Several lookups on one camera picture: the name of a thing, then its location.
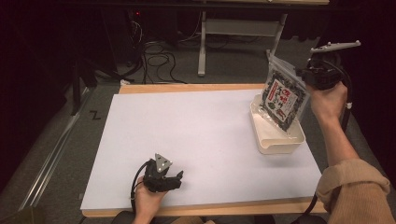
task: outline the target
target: white board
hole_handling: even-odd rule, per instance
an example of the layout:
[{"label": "white board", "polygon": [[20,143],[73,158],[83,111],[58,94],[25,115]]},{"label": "white board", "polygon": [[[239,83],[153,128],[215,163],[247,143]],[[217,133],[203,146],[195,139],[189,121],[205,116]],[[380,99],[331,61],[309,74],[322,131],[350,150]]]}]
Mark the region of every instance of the white board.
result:
[{"label": "white board", "polygon": [[261,91],[114,95],[81,210],[130,208],[134,175],[155,153],[173,162],[167,176],[184,171],[163,206],[312,197],[320,171],[306,142],[258,150],[249,104]]}]

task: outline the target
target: package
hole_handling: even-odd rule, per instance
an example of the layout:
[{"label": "package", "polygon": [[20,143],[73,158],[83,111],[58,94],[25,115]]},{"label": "package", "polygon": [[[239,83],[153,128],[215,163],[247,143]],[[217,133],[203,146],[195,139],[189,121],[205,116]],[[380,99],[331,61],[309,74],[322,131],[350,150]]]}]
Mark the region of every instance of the package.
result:
[{"label": "package", "polygon": [[309,93],[303,81],[295,75],[293,65],[273,56],[269,62],[266,88],[262,92],[264,116],[287,132],[295,119],[301,120]]}]

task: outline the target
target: beige sweater sleeve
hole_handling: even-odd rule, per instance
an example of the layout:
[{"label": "beige sweater sleeve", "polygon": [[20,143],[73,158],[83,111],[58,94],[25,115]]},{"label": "beige sweater sleeve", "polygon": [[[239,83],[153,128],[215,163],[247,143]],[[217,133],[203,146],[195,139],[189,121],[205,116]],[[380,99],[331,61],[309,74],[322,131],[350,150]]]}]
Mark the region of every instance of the beige sweater sleeve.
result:
[{"label": "beige sweater sleeve", "polygon": [[341,161],[327,168],[317,195],[332,223],[395,223],[387,202],[389,181],[362,160]]}]

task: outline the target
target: white plastic container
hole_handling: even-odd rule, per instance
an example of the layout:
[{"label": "white plastic container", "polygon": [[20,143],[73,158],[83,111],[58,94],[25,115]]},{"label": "white plastic container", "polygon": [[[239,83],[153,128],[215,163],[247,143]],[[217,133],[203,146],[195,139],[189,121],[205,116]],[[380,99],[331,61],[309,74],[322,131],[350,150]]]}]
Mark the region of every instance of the white plastic container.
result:
[{"label": "white plastic container", "polygon": [[262,154],[291,153],[302,142],[305,135],[298,119],[295,119],[287,132],[274,125],[269,117],[264,118],[265,111],[261,110],[262,95],[254,97],[250,104],[250,117],[256,133],[259,151]]}]

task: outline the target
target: human hand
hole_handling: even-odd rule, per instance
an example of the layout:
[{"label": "human hand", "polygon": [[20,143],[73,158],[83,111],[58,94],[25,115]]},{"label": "human hand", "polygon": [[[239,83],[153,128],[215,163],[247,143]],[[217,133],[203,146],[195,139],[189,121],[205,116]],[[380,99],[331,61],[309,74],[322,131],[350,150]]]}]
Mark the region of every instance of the human hand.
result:
[{"label": "human hand", "polygon": [[148,224],[160,210],[163,196],[168,192],[151,192],[143,184],[143,176],[137,179],[134,193],[136,204],[136,217],[134,224]]},{"label": "human hand", "polygon": [[340,118],[347,102],[347,87],[342,82],[325,91],[309,85],[306,89],[311,94],[311,108],[320,124]]}]

